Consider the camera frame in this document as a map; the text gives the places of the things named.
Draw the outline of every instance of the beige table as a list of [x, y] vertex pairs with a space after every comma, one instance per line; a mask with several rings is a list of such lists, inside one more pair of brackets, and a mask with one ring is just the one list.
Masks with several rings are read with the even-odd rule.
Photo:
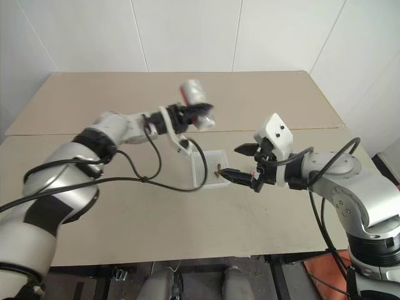
[[[280, 108], [282, 114], [292, 116], [291, 119], [285, 119], [292, 127], [307, 128], [293, 130], [296, 151], [310, 145], [319, 151], [339, 149], [352, 138], [351, 133], [343, 127], [342, 122], [317, 87], [310, 79], [306, 79], [304, 74], [303, 72], [278, 72], [277, 74], [267, 72], [258, 73], [258, 75], [253, 73], [219, 74], [221, 78], [243, 76], [240, 80], [243, 86], [252, 82], [253, 78], [257, 76], [265, 76], [267, 79], [275, 78], [276, 75], [280, 79], [275, 82], [275, 86], [278, 83], [283, 86], [284, 78], [287, 77], [289, 82], [293, 80], [294, 87], [298, 87], [299, 84], [295, 84], [296, 80], [293, 79], [293, 76], [299, 77], [299, 81], [303, 84], [307, 83], [308, 86], [301, 88], [304, 93], [301, 94], [301, 97], [297, 97], [296, 101], [304, 100], [303, 102], [306, 104], [304, 106], [296, 104], [297, 111], [291, 111], [291, 106], [284, 104], [290, 102], [290, 99], [282, 98], [280, 101], [264, 102], [257, 101], [257, 95], [254, 95], [251, 101], [243, 103], [250, 103], [252, 106], [259, 105], [263, 110], [270, 110], [264, 114], [259, 112], [261, 109], [255, 109], [257, 120], [246, 120], [242, 117], [243, 114], [238, 114], [238, 111], [250, 113], [250, 110], [247, 109], [247, 105], [241, 104], [240, 106], [236, 102], [237, 110], [216, 113], [217, 121], [219, 120], [220, 124], [218, 131], [192, 132], [187, 135], [197, 140], [205, 151], [225, 149], [230, 165], [248, 172], [254, 169], [253, 159], [237, 154], [233, 152], [233, 149], [241, 143], [252, 142], [253, 129], [262, 123], [266, 115]], [[209, 73], [209, 75], [207, 73], [190, 74], [191, 76], [165, 73], [142, 74], [143, 77], [161, 75], [165, 80], [168, 80], [171, 75], [172, 81], [177, 81], [176, 78], [181, 80], [182, 76], [192, 78], [204, 76], [203, 82], [212, 83], [211, 85], [219, 84], [219, 77], [214, 73]], [[126, 112], [129, 104], [126, 102], [128, 92], [121, 91], [119, 96], [112, 101], [107, 101], [103, 97], [99, 103], [97, 102], [99, 101], [98, 96], [106, 93], [107, 90], [103, 87], [106, 84], [104, 78], [117, 77], [119, 79], [111, 80], [112, 84], [109, 83], [109, 85], [117, 86], [119, 81], [124, 81], [121, 88], [129, 89], [131, 85], [128, 82], [130, 80], [126, 80], [126, 82], [123, 79], [125, 77], [128, 79], [142, 78], [142, 76], [111, 73], [57, 74], [50, 77], [35, 95], [33, 102], [7, 132], [12, 136], [9, 136], [0, 146], [1, 202], [6, 203], [18, 198], [21, 195], [23, 174], [29, 168], [43, 161], [60, 144], [70, 141], [74, 135], [67, 133], [79, 132], [84, 124], [90, 123], [92, 117], [95, 118], [90, 108], [95, 108], [98, 104], [102, 107], [101, 110], [104, 110], [107, 103], [110, 106], [113, 103], [119, 103], [118, 110]], [[102, 78], [102, 80], [90, 85], [89, 81], [95, 81], [91, 78]], [[50, 84], [52, 81], [55, 81], [54, 85], [57, 88]], [[286, 86], [286, 89], [292, 90], [291, 93], [293, 93], [295, 88], [291, 89], [290, 86]], [[60, 95], [63, 96], [55, 97], [53, 99], [55, 103], [51, 104], [49, 95], [55, 94], [56, 91], [61, 91]], [[279, 95], [278, 89], [274, 91], [277, 93], [275, 96]], [[303, 99], [304, 95], [314, 93], [310, 91], [314, 91], [315, 95], [319, 96]], [[74, 94], [76, 96], [74, 99], [82, 102], [81, 110], [90, 117], [85, 118], [84, 113], [78, 110], [77, 121], [72, 121], [76, 120], [75, 116], [71, 119], [69, 116], [74, 112], [73, 106], [79, 101], [71, 98], [70, 101], [74, 105], [66, 104], [66, 93]], [[264, 98], [271, 99], [272, 97], [266, 92]], [[150, 97], [148, 101], [149, 106], [154, 107], [161, 103], [171, 102], [163, 99], [162, 102], [157, 103], [153, 97]], [[222, 107], [222, 101], [215, 102]], [[43, 111], [47, 111], [50, 106], [51, 114], [42, 113], [39, 109], [42, 107]], [[145, 107], [146, 103], [141, 101], [135, 102], [131, 106], [132, 112], [151, 109], [151, 107]], [[318, 116], [315, 110], [310, 109], [314, 106], [320, 108], [324, 115], [320, 119], [318, 119], [319, 117], [314, 118], [314, 115]], [[232, 121], [233, 118], [239, 120], [239, 125]], [[251, 131], [246, 131], [250, 126], [247, 121], [251, 123]], [[47, 122], [55, 123], [45, 126]], [[235, 131], [229, 131], [230, 126], [242, 127], [235, 127]], [[313, 126], [322, 129], [310, 129]], [[175, 186], [192, 186], [189, 158], [175, 153], [165, 136], [161, 136], [156, 143], [164, 158], [164, 167], [157, 180]], [[132, 156], [137, 168], [143, 174], [151, 174], [156, 169], [157, 161], [150, 145], [124, 145], [122, 148]], [[362, 161], [364, 167], [374, 169], [363, 149], [357, 150], [356, 156]], [[132, 175], [132, 171], [121, 156], [116, 156], [106, 167], [107, 177], [130, 175]], [[100, 190], [99, 200], [88, 213], [79, 221], [61, 227], [53, 265], [247, 256], [321, 251], [326, 248], [316, 226], [308, 194], [305, 191], [292, 191], [265, 185], [262, 192], [256, 194], [247, 187], [231, 184], [221, 189], [181, 193], [135, 182], [106, 183], [100, 186]], [[345, 248], [348, 244], [346, 235], [331, 206], [327, 207], [326, 219], [336, 246]]]
[[103, 111], [156, 111], [182, 101], [179, 86], [191, 78], [201, 81], [215, 106], [213, 131], [254, 131], [272, 113], [291, 129], [343, 126], [304, 71], [54, 73], [6, 134], [74, 134]]

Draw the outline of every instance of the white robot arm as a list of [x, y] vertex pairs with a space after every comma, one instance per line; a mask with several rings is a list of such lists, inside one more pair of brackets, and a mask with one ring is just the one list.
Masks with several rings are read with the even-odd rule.
[[[277, 114], [267, 118], [254, 139], [257, 143], [235, 151], [254, 156], [256, 170], [248, 174], [223, 169], [220, 174], [257, 193], [267, 183], [307, 189], [311, 197], [314, 192], [328, 200], [349, 241], [352, 266], [346, 277], [351, 299], [400, 299], [400, 192], [382, 175], [362, 168], [352, 155], [359, 139], [339, 152], [319, 153], [310, 147], [293, 154], [293, 135]], [[322, 229], [315, 205], [313, 209]], [[327, 245], [333, 248], [329, 240]]]
[[[178, 152], [190, 154], [192, 142], [181, 133], [190, 124], [199, 129], [214, 126], [210, 117], [213, 106], [205, 102], [198, 81], [187, 81], [181, 89], [186, 106], [160, 107], [152, 114], [102, 114], [43, 165], [25, 175], [24, 196], [93, 182], [123, 143], [141, 144], [167, 134]], [[0, 299], [39, 299], [43, 293], [40, 284], [53, 260], [60, 225], [79, 219], [98, 197], [97, 185], [87, 185], [35, 198], [0, 220]]]

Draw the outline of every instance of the black cable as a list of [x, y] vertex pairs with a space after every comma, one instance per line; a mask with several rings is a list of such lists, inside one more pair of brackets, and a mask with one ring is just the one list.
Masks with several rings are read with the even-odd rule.
[[[198, 187], [194, 187], [192, 189], [181, 189], [180, 187], [168, 186], [168, 185], [163, 184], [163, 183], [154, 182], [154, 181], [148, 181], [146, 178], [142, 178], [141, 181], [143, 181], [145, 183], [153, 184], [155, 186], [160, 186], [162, 188], [172, 189], [173, 191], [178, 191], [178, 192], [193, 192], [193, 191], [197, 191], [198, 189], [201, 189], [205, 185], [205, 183], [207, 181], [207, 176], [208, 176], [207, 175], [208, 166], [207, 166], [206, 157], [204, 156], [203, 150], [200, 148], [199, 144], [195, 140], [193, 140], [193, 139], [187, 139], [187, 140], [191, 141], [194, 144], [194, 146], [196, 147], [196, 149], [199, 151], [202, 163], [204, 165], [204, 178], [202, 180], [202, 183]], [[132, 161], [131, 158], [129, 157], [129, 155], [126, 156], [126, 159], [128, 159], [128, 161]]]
[[[321, 213], [320, 213], [320, 215], [321, 215], [321, 224], [322, 224], [322, 229], [324, 230], [325, 235], [326, 235], [326, 237], [327, 237], [327, 239], [328, 239], [330, 245], [334, 248], [332, 239], [331, 239], [331, 237], [330, 237], [329, 234], [328, 234], [328, 230], [326, 229], [326, 224], [325, 224], [325, 213], [324, 213], [324, 212], [325, 212], [325, 202], [326, 202], [326, 199], [323, 198], [323, 199], [322, 199], [322, 202], [321, 202]], [[346, 267], [346, 264], [344, 263], [342, 257], [340, 256], [340, 254], [339, 254], [338, 252], [336, 252], [336, 253], [337, 253], [339, 262], [341, 263], [342, 267], [343, 267], [344, 269], [346, 269], [347, 267]]]
[[28, 177], [33, 173], [42, 171], [43, 169], [60, 166], [62, 164], [105, 164], [106, 162], [107, 161], [105, 159], [102, 159], [100, 161], [90, 161], [88, 159], [60, 159], [58, 161], [46, 162], [44, 164], [41, 164], [40, 166], [30, 169], [27, 173], [25, 173], [24, 183], [28, 180]]
[[[346, 145], [344, 145], [344, 147], [342, 147], [342, 149], [340, 149], [328, 162], [327, 164], [314, 176], [311, 178], [311, 180], [309, 181], [308, 184], [308, 188], [310, 188], [313, 184], [315, 184], [318, 180], [320, 180], [322, 178], [322, 176], [324, 175], [324, 173], [340, 158], [340, 156], [346, 152], [347, 149], [349, 149], [351, 146], [351, 150], [349, 151], [349, 154], [353, 154], [354, 151], [357, 149], [357, 147], [359, 146], [360, 143], [360, 138], [359, 137], [355, 137], [354, 139], [352, 139], [351, 141], [349, 141]], [[314, 212], [316, 221], [318, 223], [318, 227], [319, 230], [322, 234], [322, 237], [325, 240], [325, 243], [328, 247], [328, 251], [332, 254], [332, 257], [334, 258], [340, 272], [342, 273], [343, 277], [346, 279], [347, 275], [346, 275], [346, 265], [344, 263], [344, 261], [342, 260], [342, 257], [338, 254], [336, 248], [334, 247], [334, 244], [331, 240], [331, 237], [328, 234], [328, 230], [326, 229], [326, 225], [325, 225], [325, 218], [324, 218], [324, 210], [325, 210], [325, 198], [322, 199], [322, 203], [321, 203], [321, 219], [322, 221], [319, 219], [318, 216], [318, 212], [316, 209], [316, 205], [315, 205], [315, 201], [314, 201], [314, 196], [313, 196], [313, 192], [309, 191], [309, 196], [310, 196], [310, 201], [311, 201], [311, 206], [312, 206], [312, 210]]]
[[192, 139], [189, 139], [189, 141], [191, 141], [194, 144], [194, 146], [197, 148], [197, 150], [199, 151], [201, 159], [202, 159], [202, 162], [204, 164], [204, 179], [203, 179], [201, 185], [198, 186], [198, 187], [194, 187], [192, 189], [181, 189], [179, 187], [168, 186], [166, 184], [162, 184], [162, 183], [159, 183], [159, 182], [150, 181], [150, 180], [147, 180], [146, 178], [139, 179], [139, 178], [133, 178], [133, 177], [110, 177], [110, 178], [103, 178], [103, 179], [97, 179], [97, 180], [94, 180], [94, 181], [84, 182], [84, 183], [80, 183], [80, 184], [74, 184], [72, 186], [56, 187], [54, 189], [48, 189], [46, 191], [39, 192], [37, 194], [25, 196], [25, 197], [19, 198], [17, 200], [14, 200], [12, 202], [9, 202], [9, 203], [6, 203], [6, 204], [0, 206], [0, 213], [2, 213], [3, 211], [8, 210], [10, 208], [13, 208], [13, 207], [15, 207], [17, 205], [20, 205], [20, 204], [23, 204], [23, 203], [26, 203], [26, 202], [29, 202], [29, 201], [32, 201], [32, 200], [35, 200], [35, 199], [38, 199], [38, 198], [41, 198], [41, 197], [50, 196], [50, 195], [53, 195], [53, 194], [59, 194], [59, 193], [63, 193], [63, 192], [68, 192], [68, 191], [72, 191], [74, 189], [86, 188], [88, 186], [93, 186], [95, 184], [108, 183], [108, 182], [111, 182], [111, 181], [142, 182], [142, 183], [148, 183], [148, 184], [152, 184], [152, 185], [155, 185], [155, 186], [160, 186], [162, 188], [171, 189], [173, 191], [179, 191], [179, 192], [197, 191], [198, 189], [201, 189], [204, 186], [204, 184], [206, 183], [206, 181], [207, 181], [208, 167], [207, 167], [206, 157], [204, 156], [203, 150], [200, 148], [199, 144], [196, 141], [192, 140]]
[[142, 175], [140, 175], [139, 172], [138, 172], [138, 170], [136, 169], [136, 167], [135, 167], [135, 165], [134, 165], [134, 163], [133, 163], [131, 157], [128, 155], [128, 153], [126, 153], [126, 152], [124, 152], [124, 151], [122, 151], [122, 150], [117, 150], [116, 152], [119, 153], [119, 154], [122, 154], [123, 156], [125, 156], [126, 160], [127, 160], [128, 163], [131, 165], [131, 168], [132, 168], [132, 170], [133, 170], [133, 173], [134, 173], [139, 179], [150, 180], [150, 179], [154, 179], [155, 177], [158, 176], [158, 174], [160, 173], [161, 168], [162, 168], [162, 166], [163, 166], [163, 162], [162, 162], [162, 160], [161, 160], [161, 155], [160, 155], [160, 152], [158, 151], [157, 146], [156, 146], [156, 145], [153, 143], [153, 141], [150, 139], [149, 134], [146, 132], [146, 130], [144, 130], [144, 133], [145, 133], [147, 139], [149, 140], [149, 142], [151, 143], [151, 145], [153, 146], [154, 150], [156, 151], [157, 157], [158, 157], [158, 169], [157, 169], [157, 172], [156, 172], [153, 176], [147, 177], [147, 176], [142, 176]]
[[304, 155], [306, 155], [307, 153], [313, 152], [313, 151], [314, 151], [314, 147], [308, 147], [307, 149], [304, 149], [303, 151], [301, 151], [283, 161], [267, 161], [266, 159], [263, 159], [262, 163], [268, 164], [270, 166], [284, 166], [285, 164], [290, 164], [290, 163], [293, 163], [294, 161], [297, 161], [298, 159], [301, 159]]
[[311, 200], [312, 211], [314, 212], [314, 216], [315, 216], [315, 219], [317, 221], [318, 228], [319, 228], [319, 230], [320, 230], [320, 232], [322, 234], [322, 237], [325, 240], [326, 246], [328, 247], [329, 252], [332, 254], [332, 257], [335, 260], [335, 262], [336, 262], [336, 264], [337, 264], [337, 266], [338, 266], [338, 268], [340, 270], [340, 273], [342, 274], [343, 278], [347, 279], [346, 269], [343, 269], [343, 266], [342, 266], [342, 264], [340, 262], [341, 258], [338, 258], [339, 254], [336, 251], [336, 248], [334, 247], [334, 245], [333, 245], [333, 243], [331, 241], [331, 238], [329, 237], [329, 235], [327, 235], [328, 233], [323, 230], [323, 226], [321, 224], [321, 220], [319, 219], [319, 216], [318, 216], [317, 207], [315, 205], [313, 192], [309, 191], [308, 193], [309, 193], [310, 200]]
[[349, 149], [351, 146], [350, 154], [352, 154], [358, 147], [360, 143], [360, 138], [355, 137], [351, 141], [349, 141], [342, 149], [340, 149], [332, 158], [330, 161], [327, 162], [327, 164], [314, 176], [311, 178], [311, 180], [308, 183], [308, 187], [311, 187], [314, 183], [320, 180], [320, 178], [325, 174], [325, 172], [341, 157], [341, 155], [346, 152], [347, 149]]
[[154, 178], [156, 178], [156, 177], [158, 176], [158, 174], [160, 174], [161, 168], [162, 168], [162, 166], [163, 166], [163, 162], [161, 161], [161, 155], [160, 155], [160, 152], [158, 151], [157, 146], [155, 145], [154, 141], [149, 137], [149, 133], [148, 133], [148, 130], [147, 130], [147, 129], [150, 130], [149, 121], [148, 121], [146, 115], [143, 114], [142, 116], [143, 116], [144, 123], [145, 123], [144, 134], [146, 135], [147, 140], [149, 141], [149, 143], [151, 144], [151, 146], [152, 146], [153, 149], [155, 150], [155, 152], [156, 152], [156, 154], [157, 154], [157, 158], [158, 158], [158, 170], [157, 170], [157, 172], [156, 172], [153, 176], [150, 176], [150, 177], [149, 177], [149, 179], [154, 179]]
[[312, 274], [310, 274], [310, 273], [308, 273], [308, 275], [309, 275], [311, 278], [315, 279], [316, 281], [319, 281], [320, 283], [326, 285], [327, 287], [329, 287], [329, 288], [331, 288], [331, 289], [334, 289], [335, 291], [337, 291], [337, 292], [339, 292], [339, 293], [342, 293], [342, 294], [344, 294], [344, 295], [346, 295], [346, 296], [350, 296], [350, 294], [349, 294], [348, 292], [342, 291], [341, 289], [337, 288], [336, 286], [333, 286], [332, 284], [329, 284], [329, 283], [327, 283], [326, 281], [323, 281], [322, 279], [319, 279], [318, 277], [315, 277], [314, 275], [312, 275]]

